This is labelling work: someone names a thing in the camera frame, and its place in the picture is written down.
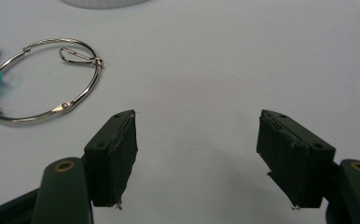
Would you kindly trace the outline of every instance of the white cylindrical object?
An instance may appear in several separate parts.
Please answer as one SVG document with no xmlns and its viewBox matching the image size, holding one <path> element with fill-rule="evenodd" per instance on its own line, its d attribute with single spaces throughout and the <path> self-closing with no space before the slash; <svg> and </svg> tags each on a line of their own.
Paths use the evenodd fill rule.
<svg viewBox="0 0 360 224">
<path fill-rule="evenodd" d="M 116 7 L 130 7 L 148 0 L 63 0 L 63 2 L 75 7 L 84 8 L 116 8 Z"/>
</svg>

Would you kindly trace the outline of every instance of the keychain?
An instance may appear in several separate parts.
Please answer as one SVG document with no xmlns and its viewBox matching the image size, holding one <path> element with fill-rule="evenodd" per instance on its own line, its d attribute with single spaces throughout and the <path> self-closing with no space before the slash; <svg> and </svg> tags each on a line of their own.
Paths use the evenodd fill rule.
<svg viewBox="0 0 360 224">
<path fill-rule="evenodd" d="M 51 38 L 51 39 L 40 40 L 40 41 L 36 41 L 36 42 L 28 45 L 27 47 L 23 48 L 21 53 L 15 55 L 14 57 L 10 58 L 5 63 L 0 65 L 0 82 L 2 80 L 2 75 L 6 72 L 6 70 L 8 68 L 10 68 L 13 64 L 17 63 L 22 58 L 26 57 L 26 55 L 32 49 L 37 48 L 39 46 L 50 45 L 50 44 L 61 44 L 61 43 L 81 46 L 81 47 L 87 49 L 91 53 L 92 57 L 89 57 L 89 56 L 79 54 L 71 49 L 60 49 L 59 50 L 60 57 L 67 63 L 84 63 L 84 64 L 91 64 L 91 65 L 95 66 L 95 73 L 93 75 L 93 78 L 92 78 L 90 84 L 87 86 L 87 88 L 83 92 L 81 92 L 76 97 L 76 99 L 69 101 L 69 102 L 61 103 L 60 105 L 56 106 L 55 108 L 53 108 L 47 112 L 44 112 L 44 113 L 41 113 L 38 115 L 34 115 L 31 117 L 10 118 L 10 117 L 7 117 L 4 115 L 3 109 L 0 107 L 0 120 L 12 122 L 12 123 L 20 123 L 20 122 L 31 122 L 31 121 L 49 119 L 49 118 L 58 116 L 60 114 L 66 113 L 66 112 L 70 112 L 71 110 L 73 110 L 76 107 L 76 105 L 78 105 L 81 101 L 83 101 L 90 94 L 90 92 L 93 90 L 97 81 L 100 78 L 102 68 L 103 68 L 103 61 L 102 61 L 102 59 L 99 58 L 96 51 L 93 48 L 91 48 L 89 45 L 87 45 L 86 43 L 84 43 L 82 41 L 70 39 L 70 38 Z M 69 60 L 63 55 L 63 52 L 72 54 L 78 58 L 82 58 L 85 61 Z"/>
</svg>

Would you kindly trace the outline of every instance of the white table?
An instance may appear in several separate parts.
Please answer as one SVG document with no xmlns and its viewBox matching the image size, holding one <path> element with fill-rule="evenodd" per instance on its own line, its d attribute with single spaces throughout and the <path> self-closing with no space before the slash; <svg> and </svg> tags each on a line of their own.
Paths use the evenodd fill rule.
<svg viewBox="0 0 360 224">
<path fill-rule="evenodd" d="M 261 109 L 284 113 L 360 160 L 360 0 L 151 0 L 118 9 L 0 0 L 0 64 L 36 40 L 72 37 L 104 60 L 73 112 L 29 126 L 0 123 L 0 204 L 40 185 L 44 168 L 83 154 L 114 114 L 135 109 L 139 153 L 123 211 L 95 223 L 325 223 L 293 211 L 256 153 Z M 87 67 L 41 50 L 5 73 L 14 117 L 73 99 Z"/>
</svg>

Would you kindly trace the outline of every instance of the metal key ring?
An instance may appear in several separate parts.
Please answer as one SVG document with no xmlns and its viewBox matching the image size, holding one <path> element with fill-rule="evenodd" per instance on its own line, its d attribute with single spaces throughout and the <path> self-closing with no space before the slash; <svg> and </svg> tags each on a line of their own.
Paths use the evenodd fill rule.
<svg viewBox="0 0 360 224">
<path fill-rule="evenodd" d="M 71 49 L 60 49 L 59 50 L 59 54 L 61 56 L 61 58 L 67 62 L 67 63 L 89 63 L 89 64 L 93 64 L 95 66 L 95 73 L 93 75 L 92 80 L 90 81 L 90 84 L 87 86 L 87 88 L 81 92 L 76 99 L 69 101 L 69 102 L 64 102 L 61 103 L 60 105 L 56 106 L 55 108 L 42 113 L 42 114 L 38 114 L 38 115 L 34 115 L 31 117 L 26 117 L 26 118 L 9 118 L 6 117 L 2 114 L 2 109 L 0 108 L 0 120 L 4 120 L 4 121 L 8 121 L 8 122 L 12 122 L 12 123 L 21 123 L 21 122 L 30 122 L 30 121 L 39 121 L 39 120 L 43 120 L 43 119 L 49 119 L 55 116 L 58 116 L 60 114 L 66 113 L 66 112 L 70 112 L 71 110 L 73 110 L 76 105 L 78 105 L 82 100 L 84 100 L 89 94 L 90 92 L 93 90 L 93 88 L 95 87 L 101 72 L 102 72 L 102 68 L 103 68 L 103 61 L 99 58 L 98 54 L 96 53 L 96 51 L 91 48 L 89 45 L 87 45 L 86 43 L 79 41 L 79 40 L 75 40 L 75 39 L 70 39 L 70 38 L 51 38 L 51 39 L 45 39 L 45 40 L 40 40 L 40 41 L 36 41 L 32 44 L 29 44 L 27 47 L 22 49 L 22 52 L 15 55 L 14 57 L 10 58 L 8 61 L 6 61 L 5 63 L 3 63 L 2 65 L 0 65 L 0 71 L 2 73 L 5 73 L 6 70 L 8 68 L 10 68 L 13 64 L 17 63 L 18 61 L 20 61 L 21 59 L 23 59 L 24 57 L 26 57 L 27 53 L 30 52 L 32 49 L 37 48 L 39 46 L 43 46 L 43 45 L 49 45 L 49 44 L 57 44 L 57 43 L 67 43 L 67 44 L 74 44 L 74 45 L 78 45 L 81 47 L 86 48 L 88 51 L 90 51 L 90 53 L 92 54 L 92 57 L 88 57 L 82 54 L 79 54 L 77 52 L 75 52 L 74 50 Z M 71 61 L 68 60 L 64 55 L 63 52 L 67 52 L 69 54 L 72 54 L 74 56 L 77 56 L 79 58 L 84 59 L 85 61 Z"/>
</svg>

